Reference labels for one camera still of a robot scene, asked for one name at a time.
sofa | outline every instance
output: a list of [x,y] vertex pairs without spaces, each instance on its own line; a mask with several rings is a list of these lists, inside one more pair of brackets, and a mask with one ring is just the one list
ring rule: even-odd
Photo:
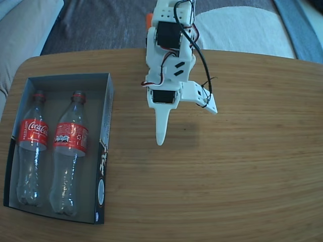
[[19,66],[39,56],[63,0],[0,0],[0,120]]

plastic bottle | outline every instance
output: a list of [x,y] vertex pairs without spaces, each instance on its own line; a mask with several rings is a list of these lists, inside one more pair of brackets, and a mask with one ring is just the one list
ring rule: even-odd
[[18,137],[19,179],[18,201],[25,205],[40,206],[44,195],[39,181],[39,164],[47,149],[48,125],[43,120],[45,96],[42,91],[33,95],[31,108],[24,116]]
[[85,101],[84,92],[73,93],[72,102],[60,118],[54,137],[55,170],[49,200],[54,212],[68,216],[77,213],[76,170],[86,153]]

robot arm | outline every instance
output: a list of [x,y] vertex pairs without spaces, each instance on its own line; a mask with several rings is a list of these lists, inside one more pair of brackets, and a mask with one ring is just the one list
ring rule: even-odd
[[176,109],[180,101],[194,102],[217,113],[213,94],[188,80],[196,58],[183,30],[193,41],[194,33],[198,34],[194,20],[195,0],[158,0],[153,12],[147,36],[149,72],[142,86],[147,87],[149,107],[155,109],[158,145],[165,140],[170,111]]

cardboard box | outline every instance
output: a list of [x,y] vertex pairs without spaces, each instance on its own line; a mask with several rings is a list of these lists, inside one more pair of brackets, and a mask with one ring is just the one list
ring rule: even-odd
[[[19,203],[16,187],[19,175],[17,137],[20,123],[32,102],[36,90],[46,95],[44,119],[49,126],[48,144],[45,158],[39,162],[39,177],[44,192],[41,207],[32,207]],[[82,90],[86,94],[84,104],[88,119],[87,154],[83,164],[77,164],[77,201],[78,213],[75,217],[55,214],[49,202],[49,193],[53,179],[52,145],[60,116],[71,102],[73,91]],[[109,74],[73,74],[28,78],[22,94],[19,109],[12,132],[8,154],[4,205],[18,210],[46,217],[84,222],[104,223],[104,188],[107,149],[113,102],[113,84]]]

wood grain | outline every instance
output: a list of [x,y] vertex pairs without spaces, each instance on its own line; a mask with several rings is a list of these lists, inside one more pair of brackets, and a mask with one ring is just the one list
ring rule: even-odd
[[[219,114],[181,103],[165,144],[140,83],[144,49],[45,55],[23,63],[0,125],[0,193],[27,77],[110,72],[116,87],[105,225],[0,206],[1,241],[322,241],[323,66],[204,51]],[[198,61],[191,80],[204,82]]]

